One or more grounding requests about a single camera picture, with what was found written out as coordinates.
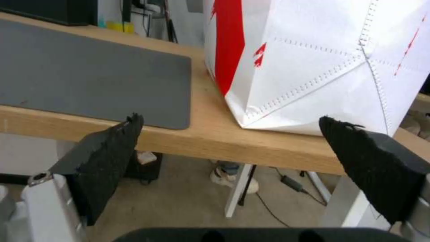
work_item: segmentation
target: jeans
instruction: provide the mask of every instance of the jeans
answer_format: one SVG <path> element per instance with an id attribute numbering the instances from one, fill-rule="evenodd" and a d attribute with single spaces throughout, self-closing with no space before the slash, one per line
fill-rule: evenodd
<path id="1" fill-rule="evenodd" d="M 239 170 L 239 165 L 230 161 L 218 161 L 218 166 L 221 170 L 229 175 L 236 175 Z"/>

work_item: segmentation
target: wooden desk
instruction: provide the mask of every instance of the wooden desk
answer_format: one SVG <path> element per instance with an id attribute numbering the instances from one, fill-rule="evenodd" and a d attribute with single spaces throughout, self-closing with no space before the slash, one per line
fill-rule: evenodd
<path id="1" fill-rule="evenodd" d="M 138 141 L 139 150 L 331 174 L 343 173 L 341 164 L 322 137 L 241 129 L 207 73 L 203 49 L 94 26 L 65 27 L 5 13 L 0 13 L 0 19 L 189 56 L 192 59 L 191 126 L 179 131 L 145 127 Z M 0 132 L 3 133 L 78 141 L 91 132 L 103 130 L 113 124 L 115 122 L 0 106 Z M 401 129 L 395 137 L 430 161 L 427 141 Z"/>

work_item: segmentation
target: white paper bag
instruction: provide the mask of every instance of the white paper bag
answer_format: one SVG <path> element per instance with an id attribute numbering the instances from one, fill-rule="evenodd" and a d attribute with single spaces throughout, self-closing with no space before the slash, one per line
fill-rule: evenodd
<path id="1" fill-rule="evenodd" d="M 204 0 L 206 65 L 243 128 L 393 135 L 430 71 L 426 0 Z"/>

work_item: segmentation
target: person's leg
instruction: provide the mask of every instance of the person's leg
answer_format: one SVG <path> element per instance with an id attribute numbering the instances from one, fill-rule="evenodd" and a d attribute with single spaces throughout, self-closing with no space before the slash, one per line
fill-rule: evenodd
<path id="1" fill-rule="evenodd" d="M 233 187 L 236 181 L 239 164 L 229 161 L 218 161 L 217 166 L 211 173 L 211 181 L 222 185 Z M 252 178 L 247 193 L 256 193 L 258 191 L 258 182 Z"/>

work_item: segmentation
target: red stripe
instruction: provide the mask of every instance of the red stripe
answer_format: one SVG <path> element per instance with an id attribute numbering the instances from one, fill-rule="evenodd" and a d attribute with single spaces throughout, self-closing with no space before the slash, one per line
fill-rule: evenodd
<path id="1" fill-rule="evenodd" d="M 225 96 L 231 87 L 234 73 L 245 48 L 242 0 L 215 0 L 212 17 L 215 14 L 215 79 L 222 94 Z"/>
<path id="2" fill-rule="evenodd" d="M 421 20 L 421 24 L 422 24 L 422 22 L 424 22 L 426 20 L 426 16 L 427 16 L 427 13 L 424 15 L 423 19 Z M 396 72 L 394 73 L 394 76 L 397 76 L 397 73 L 399 72 L 400 67 L 402 67 L 403 60 L 405 59 L 406 55 L 408 54 L 408 51 L 411 49 L 412 44 L 414 43 L 415 38 L 417 37 L 419 31 L 420 31 L 420 26 L 418 26 L 418 29 L 415 32 L 411 42 L 409 43 L 408 48 L 406 49 L 405 53 L 403 54 L 402 60 L 400 61 L 399 65 L 397 66 L 397 69 L 396 69 Z"/>
<path id="3" fill-rule="evenodd" d="M 254 56 L 258 56 L 258 55 L 260 56 L 254 61 L 255 67 L 260 67 L 261 63 L 263 62 L 263 54 L 264 54 L 264 51 L 266 50 L 266 44 L 267 43 L 264 43 L 254 54 Z"/>

